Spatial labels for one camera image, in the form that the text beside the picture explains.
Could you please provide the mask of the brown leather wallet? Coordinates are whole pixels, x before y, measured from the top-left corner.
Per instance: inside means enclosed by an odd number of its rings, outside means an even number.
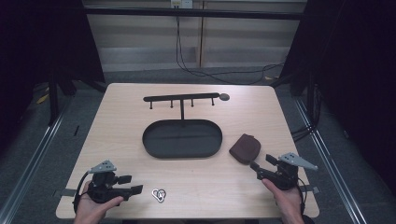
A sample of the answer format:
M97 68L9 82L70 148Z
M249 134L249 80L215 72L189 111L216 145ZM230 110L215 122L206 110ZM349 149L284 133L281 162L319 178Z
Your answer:
M250 164L258 157L261 147L261 143L254 136L244 133L230 148L229 153L238 162Z

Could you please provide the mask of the black curtain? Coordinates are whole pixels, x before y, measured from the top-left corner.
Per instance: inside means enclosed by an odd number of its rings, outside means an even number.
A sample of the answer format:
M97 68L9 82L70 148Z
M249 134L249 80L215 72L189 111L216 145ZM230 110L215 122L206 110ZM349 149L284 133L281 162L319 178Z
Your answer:
M7 150L35 85L105 80L82 0L0 0L0 153Z
M313 80L396 194L396 0L307 0L282 77Z

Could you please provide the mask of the metal floor rail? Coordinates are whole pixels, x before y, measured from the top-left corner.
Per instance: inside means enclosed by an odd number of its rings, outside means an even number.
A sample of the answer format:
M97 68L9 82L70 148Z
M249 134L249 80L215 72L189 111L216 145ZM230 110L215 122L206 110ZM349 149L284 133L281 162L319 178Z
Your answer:
M300 116L302 117L304 125L309 130L310 138L314 142L318 154L321 157L324 166L326 167L326 170L328 171L336 191L338 192L353 224L368 224L358 202L356 201L345 179L342 177L334 159L332 158L332 154L327 148L327 145L325 144L321 134L317 129L313 128L313 124L308 117L307 108L304 105L303 100L300 97L297 97L294 102L298 108Z
M35 177L35 174L38 171L40 164L48 152L53 138L55 137L63 122L64 114L69 109L70 104L71 99L67 99L55 120L46 129L42 139L35 149L33 157L27 163L27 166L21 174L21 177L18 179L16 186L7 197L4 207L0 210L0 224L11 224L24 196L26 195L27 190L29 189Z

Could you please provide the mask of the black key rack with tray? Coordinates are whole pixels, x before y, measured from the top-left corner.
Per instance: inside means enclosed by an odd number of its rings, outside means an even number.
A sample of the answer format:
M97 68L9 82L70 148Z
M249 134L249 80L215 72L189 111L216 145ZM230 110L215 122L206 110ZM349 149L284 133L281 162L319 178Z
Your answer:
M222 144L222 130L213 121L207 119L185 119L185 101L191 102L194 107L195 100L210 99L228 101L227 93L190 93L146 96L149 108L154 102L169 101L174 107L174 101L179 101L180 118L162 119L152 122L143 132L142 142L147 153L157 159L200 159L215 155Z

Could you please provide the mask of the person's left hand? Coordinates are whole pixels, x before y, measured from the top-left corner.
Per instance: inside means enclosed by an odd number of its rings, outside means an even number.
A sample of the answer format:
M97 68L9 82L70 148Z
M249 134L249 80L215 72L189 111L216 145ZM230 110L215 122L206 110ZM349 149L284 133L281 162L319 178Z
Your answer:
M99 224L106 216L106 212L123 202L121 196L106 203L96 203L87 194L81 196L74 224Z

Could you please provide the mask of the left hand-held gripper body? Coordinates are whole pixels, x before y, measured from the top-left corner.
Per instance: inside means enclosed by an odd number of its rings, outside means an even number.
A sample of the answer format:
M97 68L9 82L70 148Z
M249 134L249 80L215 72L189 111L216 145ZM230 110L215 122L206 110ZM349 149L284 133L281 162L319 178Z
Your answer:
M124 201L131 197L131 189L114 189L118 184L118 176L115 171L117 168L109 161L102 161L92 167L88 173L92 174L92 182L89 184L87 194L96 203L106 203L114 198L121 196Z

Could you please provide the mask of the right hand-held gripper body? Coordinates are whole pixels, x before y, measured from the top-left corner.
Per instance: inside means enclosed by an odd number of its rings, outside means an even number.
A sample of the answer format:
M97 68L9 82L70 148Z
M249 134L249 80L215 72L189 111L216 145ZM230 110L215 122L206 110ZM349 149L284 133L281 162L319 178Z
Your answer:
M281 190L289 190L297 186L300 167L316 171L318 167L313 163L303 159L295 153L286 153L278 158L276 171L272 172L266 169L263 175L257 175L259 180L269 179L275 186Z

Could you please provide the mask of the yellow floor scrap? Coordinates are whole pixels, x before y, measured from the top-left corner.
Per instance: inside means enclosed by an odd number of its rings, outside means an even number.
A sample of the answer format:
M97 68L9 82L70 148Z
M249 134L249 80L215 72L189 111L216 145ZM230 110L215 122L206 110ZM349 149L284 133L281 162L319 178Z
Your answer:
M50 97L50 95L44 94L42 96L39 97L39 99L35 102L37 105L43 104L48 98Z

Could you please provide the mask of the black horizontal metal bar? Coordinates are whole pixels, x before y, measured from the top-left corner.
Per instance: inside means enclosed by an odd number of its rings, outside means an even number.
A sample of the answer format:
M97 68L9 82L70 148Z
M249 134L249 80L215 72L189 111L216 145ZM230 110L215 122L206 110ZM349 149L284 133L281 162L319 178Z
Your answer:
M303 13L140 7L84 7L86 14L300 21Z

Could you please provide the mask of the black stand leg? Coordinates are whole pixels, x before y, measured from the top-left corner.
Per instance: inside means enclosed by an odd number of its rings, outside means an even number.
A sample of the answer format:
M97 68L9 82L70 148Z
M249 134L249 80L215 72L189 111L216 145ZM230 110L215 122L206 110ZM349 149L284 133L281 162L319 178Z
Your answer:
M51 126L59 116L58 86L54 73L49 75L49 110L49 126Z

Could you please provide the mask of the person's right hand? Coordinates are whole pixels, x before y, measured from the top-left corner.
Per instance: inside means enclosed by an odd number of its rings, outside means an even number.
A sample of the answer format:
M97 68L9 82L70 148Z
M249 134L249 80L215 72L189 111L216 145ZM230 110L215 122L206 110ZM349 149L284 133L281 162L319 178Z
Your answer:
M297 188L281 190L269 179L263 179L262 183L273 193L283 224L304 224L301 212L302 199Z

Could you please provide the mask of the white wall socket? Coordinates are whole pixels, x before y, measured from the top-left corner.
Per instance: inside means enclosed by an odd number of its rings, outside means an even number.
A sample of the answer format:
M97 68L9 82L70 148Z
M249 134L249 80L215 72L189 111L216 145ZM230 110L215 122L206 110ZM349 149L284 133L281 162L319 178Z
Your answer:
M193 9L192 0L170 0L171 8Z

